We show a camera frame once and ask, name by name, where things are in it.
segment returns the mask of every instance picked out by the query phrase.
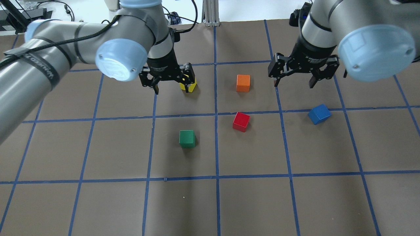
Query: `orange cube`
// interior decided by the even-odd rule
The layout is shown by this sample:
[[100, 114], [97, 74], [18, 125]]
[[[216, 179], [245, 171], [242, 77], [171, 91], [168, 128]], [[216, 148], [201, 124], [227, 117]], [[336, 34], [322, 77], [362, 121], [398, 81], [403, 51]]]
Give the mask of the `orange cube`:
[[251, 76], [250, 75], [238, 75], [236, 79], [236, 91], [237, 92], [249, 92], [251, 87]]

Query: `blue cube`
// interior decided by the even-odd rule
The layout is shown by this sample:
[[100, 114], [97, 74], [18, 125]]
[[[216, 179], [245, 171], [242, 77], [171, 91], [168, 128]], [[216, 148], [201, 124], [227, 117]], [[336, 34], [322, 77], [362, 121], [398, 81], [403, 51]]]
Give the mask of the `blue cube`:
[[328, 110], [327, 106], [325, 104], [321, 104], [315, 108], [313, 108], [309, 114], [309, 118], [311, 118], [314, 125], [317, 125], [319, 123], [322, 123], [328, 119], [328, 117], [331, 116], [331, 112]]

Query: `light blue cap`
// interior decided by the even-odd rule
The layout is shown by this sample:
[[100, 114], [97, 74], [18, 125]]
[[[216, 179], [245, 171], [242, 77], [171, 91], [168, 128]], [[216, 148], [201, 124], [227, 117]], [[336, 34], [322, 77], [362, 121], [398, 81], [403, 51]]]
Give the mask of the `light blue cap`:
[[149, 8], [162, 3], [162, 0], [120, 0], [125, 8]]
[[104, 42], [96, 51], [95, 57], [98, 69], [118, 81], [131, 81], [138, 77], [146, 61], [146, 49], [129, 39]]
[[365, 26], [343, 38], [339, 55], [351, 77], [371, 82], [407, 68], [416, 55], [415, 41], [398, 26]]
[[33, 22], [31, 22], [28, 27], [26, 28], [26, 32], [25, 32], [25, 42], [31, 40], [34, 37], [35, 31], [37, 30], [37, 28], [42, 25], [44, 22], [47, 21], [59, 21], [59, 20], [55, 20], [55, 19], [46, 19], [46, 20], [35, 20]]

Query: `toy block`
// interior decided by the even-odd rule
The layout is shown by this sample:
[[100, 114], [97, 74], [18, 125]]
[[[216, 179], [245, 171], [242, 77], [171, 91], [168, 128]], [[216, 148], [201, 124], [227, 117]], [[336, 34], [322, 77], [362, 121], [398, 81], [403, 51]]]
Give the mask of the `toy block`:
[[327, 106], [324, 104], [321, 104], [315, 108], [313, 108], [309, 114], [309, 118], [311, 118], [314, 125], [317, 125], [319, 123], [322, 123], [328, 119], [328, 117], [331, 116], [331, 112], [328, 110]]
[[179, 132], [179, 144], [182, 148], [195, 147], [194, 130], [181, 130]]
[[249, 118], [250, 116], [244, 113], [241, 113], [241, 112], [236, 113], [233, 128], [241, 132], [245, 132], [247, 130], [247, 126], [249, 123]]
[[[183, 84], [179, 83], [179, 86], [181, 87], [182, 90], [185, 91], [185, 86]], [[192, 93], [192, 91], [194, 91], [196, 86], [197, 86], [197, 78], [195, 78], [195, 82], [193, 84], [190, 84], [188, 86], [188, 92]]]
[[251, 87], [251, 76], [250, 75], [238, 75], [236, 79], [236, 91], [237, 92], [249, 92]]

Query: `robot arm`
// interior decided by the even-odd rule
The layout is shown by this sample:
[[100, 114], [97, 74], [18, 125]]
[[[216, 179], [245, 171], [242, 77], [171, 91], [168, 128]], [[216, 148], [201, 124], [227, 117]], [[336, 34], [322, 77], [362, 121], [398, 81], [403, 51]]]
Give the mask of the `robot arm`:
[[[191, 64], [180, 68], [176, 60], [177, 33], [168, 28], [161, 0], [120, 3], [123, 8], [105, 27], [35, 21], [28, 26], [26, 43], [5, 53], [0, 63], [0, 144], [75, 63], [95, 63], [106, 76], [119, 81], [140, 75], [143, 86], [155, 88], [156, 93], [161, 80], [175, 80], [185, 87], [194, 83]], [[148, 73], [154, 78], [148, 79]]]
[[268, 74], [281, 78], [312, 73], [310, 87], [331, 79], [339, 66], [338, 45], [347, 72], [360, 81], [388, 78], [420, 56], [420, 4], [390, 0], [316, 0], [291, 15], [300, 36], [289, 57], [276, 53]]

